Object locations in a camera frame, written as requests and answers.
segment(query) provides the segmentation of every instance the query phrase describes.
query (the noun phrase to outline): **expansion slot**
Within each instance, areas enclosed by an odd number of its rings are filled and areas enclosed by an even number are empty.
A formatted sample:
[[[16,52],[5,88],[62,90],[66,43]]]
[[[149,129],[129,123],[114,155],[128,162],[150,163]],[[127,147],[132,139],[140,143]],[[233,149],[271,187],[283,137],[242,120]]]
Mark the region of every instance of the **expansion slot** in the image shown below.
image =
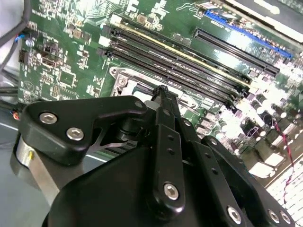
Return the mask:
[[[174,53],[171,53],[169,51],[164,50],[163,48],[151,43],[147,42],[144,39],[141,39],[140,37],[125,33],[124,31],[121,31],[118,36],[118,38],[122,38],[121,40],[127,40],[128,42],[136,43],[137,45],[143,45],[145,47],[148,47],[149,53],[160,56],[163,60],[169,61],[171,64],[179,66],[181,68],[185,68],[201,77],[204,77],[209,82],[216,81],[217,84],[220,84],[222,87],[227,89],[234,89],[237,90],[239,93],[242,93],[243,90],[245,90],[247,87],[240,86],[238,83],[228,80],[225,77],[221,76],[220,74],[214,73],[208,69],[205,69],[197,64],[192,63],[191,61],[184,59],[182,57],[177,56]]]
[[[228,27],[228,28],[231,29],[231,30],[234,30],[234,31],[240,32],[241,34],[246,35],[248,38],[254,40],[255,42],[257,42],[257,43],[259,43],[259,44],[261,44],[262,46],[267,47],[268,49],[271,49],[271,50],[273,50],[273,51],[275,51],[275,52],[281,54],[282,56],[284,56],[284,57],[286,57],[286,58],[290,58],[290,59],[293,58],[293,55],[292,55],[291,53],[286,52],[286,51],[284,51],[284,50],[282,50],[282,49],[280,49],[280,48],[273,47],[273,46],[270,45],[269,43],[263,41],[262,39],[260,39],[260,38],[258,38],[258,37],[256,37],[256,36],[254,36],[253,34],[247,32],[247,31],[245,31],[244,29],[241,29],[241,28],[238,28],[238,27],[236,27],[236,26],[230,25],[226,19],[221,18],[221,17],[219,17],[218,15],[215,15],[215,14],[211,13],[211,11],[209,11],[209,10],[207,10],[207,11],[205,12],[205,15],[206,15],[207,17],[209,17],[210,19],[212,19],[212,20],[214,20],[214,21],[216,21],[216,22],[218,22],[218,23],[220,23],[220,24],[222,24],[222,25]]]
[[[231,109],[234,108],[234,105],[230,99],[220,97],[219,95],[215,95],[215,94],[212,96],[212,94],[210,94],[209,91],[205,91],[203,88],[196,87],[188,81],[184,81],[183,79],[180,79],[176,76],[169,75],[169,69],[166,69],[164,67],[162,67],[161,69],[157,68],[156,66],[154,66],[150,63],[147,63],[145,61],[142,61],[139,58],[128,55],[125,52],[117,51],[115,49],[110,49],[110,50],[106,51],[104,54],[108,57],[116,57],[116,58],[123,60],[125,62],[128,62],[134,66],[139,66],[144,71],[148,71],[148,72],[154,74],[155,76],[162,77],[162,79],[164,79],[165,82],[168,84],[171,84],[171,85],[175,84],[176,87],[178,87],[178,86],[186,87],[187,89],[192,90],[204,97],[208,97],[214,101],[217,101],[218,103],[225,105],[227,108],[231,108]]]
[[[196,28],[194,38],[202,42],[208,43],[214,46],[217,50],[221,52],[226,52],[229,55],[234,56],[243,62],[247,62],[254,68],[260,71],[264,71],[270,76],[275,77],[280,72],[280,69],[276,68],[275,66],[263,60],[260,60],[249,53],[246,53],[245,51],[229,44],[228,42],[225,42],[224,40],[215,37],[214,35],[202,30],[201,28]]]
[[[128,54],[133,54],[135,56],[142,56],[153,62],[155,66],[161,66],[163,68],[169,69],[169,72],[174,76],[178,76],[184,79],[185,81],[190,81],[193,85],[206,89],[211,93],[220,94],[221,96],[230,97],[231,99],[234,99],[235,97],[239,96],[237,93],[227,90],[223,87],[219,87],[217,84],[209,83],[209,81],[205,80],[204,78],[194,75],[193,73],[190,73],[185,69],[179,67],[172,67],[170,62],[164,61],[163,59],[151,55],[150,53],[145,52],[144,50],[139,49],[135,46],[123,42],[116,42],[113,43],[113,48],[117,50],[123,50],[124,52],[127,52]]]
[[[184,45],[181,45],[181,44],[179,44],[179,43],[177,43],[173,40],[170,40],[170,39],[166,38],[165,36],[163,36],[161,34],[158,34],[155,31],[149,30],[149,29],[145,28],[144,26],[138,25],[137,23],[135,23],[131,20],[123,18],[123,21],[126,21],[129,24],[132,24],[136,27],[139,27],[144,32],[148,32],[148,33],[156,36],[157,38],[161,39],[162,42],[155,39],[155,38],[152,38],[152,37],[150,37],[150,36],[148,36],[148,35],[146,35],[142,32],[139,32],[138,30],[130,28],[129,26],[126,26],[124,24],[117,23],[117,22],[112,22],[112,24],[114,26],[122,29],[122,30],[125,30],[129,33],[132,33],[132,34],[135,34],[135,35],[137,35],[141,38],[144,38],[144,39],[148,40],[151,43],[157,44],[158,46],[164,48],[165,50],[171,51],[171,52],[177,54],[178,56],[181,56],[181,57],[183,57],[187,60],[190,60],[194,63],[197,63],[197,64],[199,64],[199,65],[201,65],[201,66],[203,66],[203,67],[205,67],[209,70],[212,70],[215,73],[218,73],[218,74],[220,74],[220,75],[222,75],[222,76],[224,76],[224,77],[226,77],[226,78],[228,78],[232,81],[235,81],[235,82],[237,82],[239,84],[242,84],[244,86],[251,87],[248,84],[250,82],[250,79],[247,76],[245,76],[245,75],[243,75],[243,74],[241,74],[241,73],[239,73],[239,72],[237,72],[237,71],[235,71],[235,70],[233,70],[233,69],[231,69],[227,66],[224,66],[223,64],[221,64],[219,62],[216,62],[216,61],[214,61],[210,58],[207,58],[202,53],[199,53],[199,52],[197,52],[197,51],[195,51],[191,48],[188,48],[188,47],[186,47]],[[163,41],[168,41],[169,43],[174,44],[175,45],[174,47],[179,48],[179,50],[177,50],[176,48],[173,48],[169,45],[166,45]]]

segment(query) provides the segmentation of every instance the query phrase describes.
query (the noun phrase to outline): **green circuit board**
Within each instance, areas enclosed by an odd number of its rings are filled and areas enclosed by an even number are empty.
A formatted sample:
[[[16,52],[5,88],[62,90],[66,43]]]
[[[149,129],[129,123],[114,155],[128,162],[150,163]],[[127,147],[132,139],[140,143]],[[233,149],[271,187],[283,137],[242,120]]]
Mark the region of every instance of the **green circuit board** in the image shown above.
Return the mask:
[[[290,100],[281,103],[281,106],[298,109],[302,103],[299,96],[302,90],[303,47],[243,20],[220,3],[207,0],[32,0],[32,6],[28,28],[38,35],[32,38],[34,44],[29,45],[25,41],[22,44],[22,54],[26,53],[27,58],[26,63],[20,65],[18,98],[22,103],[39,99],[54,101],[110,96],[116,81],[110,73],[112,67],[133,69],[159,79],[136,65],[98,54],[98,49],[104,47],[102,27],[110,25],[113,14],[175,40],[257,81],[255,75],[258,71],[252,75],[251,72],[255,71],[252,65],[195,39],[196,27],[201,28],[279,68],[280,73],[268,77],[267,83],[283,91],[285,99]],[[270,40],[272,46],[291,53],[292,58],[287,59],[260,42],[214,21],[205,15],[206,10],[232,18],[233,24],[260,39]],[[55,49],[56,56],[45,59],[46,48],[48,52]],[[197,108],[186,110],[183,116],[194,125],[200,123],[206,111],[218,114],[225,110],[215,100],[190,90],[186,92],[196,102]]]

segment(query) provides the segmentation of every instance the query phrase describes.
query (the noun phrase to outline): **screw head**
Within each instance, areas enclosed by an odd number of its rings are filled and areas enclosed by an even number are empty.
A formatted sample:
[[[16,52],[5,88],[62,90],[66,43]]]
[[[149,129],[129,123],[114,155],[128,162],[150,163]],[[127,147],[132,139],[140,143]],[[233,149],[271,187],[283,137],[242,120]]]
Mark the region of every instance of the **screw head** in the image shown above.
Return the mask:
[[[287,224],[290,224],[290,223],[291,223],[290,218],[289,218],[283,211],[280,210],[280,214],[281,214],[283,220],[284,220]]]
[[[213,138],[211,138],[210,141],[211,141],[211,143],[214,144],[214,145],[217,145],[217,144],[218,144],[217,141],[216,141],[215,139],[213,139]]]
[[[164,185],[164,193],[171,200],[177,200],[177,198],[179,197],[179,192],[178,192],[177,188],[170,183],[166,183]]]
[[[190,126],[191,125],[191,123],[188,121],[188,120],[184,120],[184,123],[187,125],[187,126]]]
[[[228,212],[229,217],[231,217],[231,219],[236,224],[238,224],[238,225],[241,224],[241,222],[242,222],[241,216],[234,207],[228,206],[227,207],[227,212]]]
[[[81,129],[78,128],[70,128],[66,131],[66,135],[69,139],[80,141],[84,138],[84,133]]]
[[[134,103],[137,107],[142,108],[143,105],[139,101],[135,101]]]
[[[39,119],[44,124],[54,124],[58,120],[55,114],[47,112],[40,114]]]
[[[272,210],[268,209],[268,214],[274,222],[276,222],[277,224],[280,223],[279,217]]]
[[[170,113],[167,109],[164,109],[163,112],[167,115],[167,116],[170,116]]]

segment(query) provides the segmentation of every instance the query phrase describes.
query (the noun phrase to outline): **silver screw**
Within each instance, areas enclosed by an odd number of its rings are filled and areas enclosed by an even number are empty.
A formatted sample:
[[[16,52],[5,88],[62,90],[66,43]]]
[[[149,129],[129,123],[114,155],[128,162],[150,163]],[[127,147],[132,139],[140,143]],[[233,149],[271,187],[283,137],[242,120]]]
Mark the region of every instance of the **silver screw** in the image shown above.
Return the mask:
[[[242,222],[241,216],[234,207],[228,206],[227,207],[227,212],[228,212],[229,217],[231,217],[231,219],[236,224],[238,224],[238,225],[241,224],[241,222]]]
[[[170,113],[168,110],[164,109],[163,112],[167,115],[167,116],[170,116]]]
[[[184,120],[184,123],[187,125],[187,126],[190,126],[191,123],[188,121],[188,120]]]
[[[126,84],[126,79],[125,78],[120,78],[118,81],[120,86],[124,86]]]
[[[66,135],[69,139],[80,141],[84,138],[84,133],[81,129],[78,128],[70,128],[66,131]]]
[[[35,42],[32,39],[27,39],[27,40],[25,40],[25,45],[32,48],[35,46]]]
[[[39,119],[44,124],[54,124],[58,120],[53,113],[42,113],[40,114]]]
[[[280,214],[281,214],[283,220],[284,220],[287,224],[290,224],[290,223],[291,223],[289,217],[288,217],[283,211],[280,210]]]
[[[268,214],[274,222],[280,223],[279,217],[272,210],[268,209]]]
[[[217,144],[218,144],[217,141],[216,141],[215,139],[213,139],[213,138],[211,138],[210,141],[211,141],[211,143],[214,144],[214,145],[217,145]]]
[[[135,104],[137,107],[139,107],[139,108],[142,108],[142,107],[143,107],[143,105],[142,105],[139,101],[136,101],[134,104]]]
[[[164,185],[164,193],[171,200],[177,200],[177,198],[179,197],[179,192],[178,192],[177,188],[170,183],[166,183]]]

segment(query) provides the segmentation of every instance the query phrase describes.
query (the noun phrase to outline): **ram slot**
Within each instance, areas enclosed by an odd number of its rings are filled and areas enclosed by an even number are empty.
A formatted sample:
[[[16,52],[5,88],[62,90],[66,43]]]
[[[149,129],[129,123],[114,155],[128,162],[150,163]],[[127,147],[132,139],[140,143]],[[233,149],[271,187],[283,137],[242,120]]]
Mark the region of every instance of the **ram slot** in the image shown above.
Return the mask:
[[[194,38],[213,46],[221,52],[226,52],[229,55],[234,56],[235,58],[238,58],[241,61],[250,64],[254,68],[260,71],[264,71],[270,76],[275,77],[280,72],[280,69],[276,68],[275,66],[263,60],[260,60],[249,53],[244,52],[243,50],[229,44],[228,42],[221,40],[215,37],[214,35],[202,30],[201,28],[196,28]]]
[[[204,90],[201,87],[196,87],[192,83],[190,83],[188,81],[184,81],[183,79],[178,78],[174,74],[171,74],[169,69],[166,69],[164,67],[162,67],[161,69],[157,68],[154,65],[143,61],[142,59],[131,56],[125,52],[119,52],[115,49],[108,50],[108,52],[105,53],[105,55],[107,55],[108,57],[116,57],[116,58],[123,60],[125,62],[128,62],[134,66],[138,66],[138,67],[142,68],[144,71],[148,71],[148,72],[154,74],[155,76],[162,77],[163,79],[165,79],[165,83],[167,83],[167,84],[171,84],[171,85],[176,84],[176,87],[181,86],[187,90],[189,89],[192,92],[195,92],[201,96],[210,98],[218,103],[221,103],[229,109],[234,107],[234,104],[232,103],[232,101],[229,98],[221,97],[218,94],[210,94],[209,91]]]
[[[222,72],[225,72],[225,73],[228,73],[232,77],[239,79],[239,80],[243,81],[244,83],[248,84],[251,82],[251,79],[248,76],[246,76],[226,65],[223,65],[222,63],[220,63],[214,59],[211,59],[211,58],[207,57],[206,55],[204,55],[198,51],[195,51],[194,49],[191,49],[183,44],[180,44],[173,39],[167,38],[166,36],[156,32],[156,31],[150,30],[150,29],[146,28],[145,26],[142,26],[125,17],[122,18],[122,22],[136,27],[137,31],[142,31],[143,34],[145,34],[145,35],[151,36],[157,40],[161,40],[161,42],[165,41],[166,43],[170,43],[170,44],[174,45],[175,48],[178,48],[179,51],[181,51],[185,54],[188,54],[192,57],[199,57],[199,60],[208,64],[209,67],[221,70]]]
[[[177,73],[179,75],[179,77],[183,78],[184,80],[192,81],[192,83],[196,86],[206,87],[208,89],[208,91],[210,91],[212,93],[215,92],[217,94],[222,94],[222,96],[230,97],[231,99],[233,99],[233,101],[235,100],[235,97],[239,96],[234,91],[230,91],[225,88],[219,87],[217,84],[209,83],[209,81],[207,81],[206,79],[201,78],[193,73],[189,73],[188,70],[184,70],[179,67],[172,67],[171,62],[164,61],[163,59],[159,58],[158,56],[154,56],[142,49],[139,49],[138,47],[135,47],[133,45],[126,44],[123,42],[117,42],[114,45],[118,48],[123,49],[124,51],[126,51],[128,53],[133,53],[135,55],[143,56],[147,59],[150,59],[153,62],[155,62],[156,64],[166,67],[167,69],[170,69],[170,71],[172,73],[173,72]]]
[[[209,82],[216,83],[225,89],[236,90],[238,92],[241,92],[244,88],[243,86],[239,85],[238,83],[224,78],[220,74],[216,74],[197,64],[194,64],[191,61],[186,60],[182,57],[179,57],[174,53],[166,51],[163,48],[160,48],[153,43],[147,42],[145,40],[141,40],[139,37],[137,37],[133,34],[124,34],[124,32],[122,32],[117,36],[117,38],[119,40],[121,40],[122,42],[127,41],[128,44],[135,43],[137,45],[143,45],[144,47],[148,47],[150,54],[162,56],[162,59],[164,59],[166,61],[170,61],[172,64],[174,64],[176,66],[186,68],[186,69],[190,70],[191,72],[194,72],[195,74],[205,78]]]

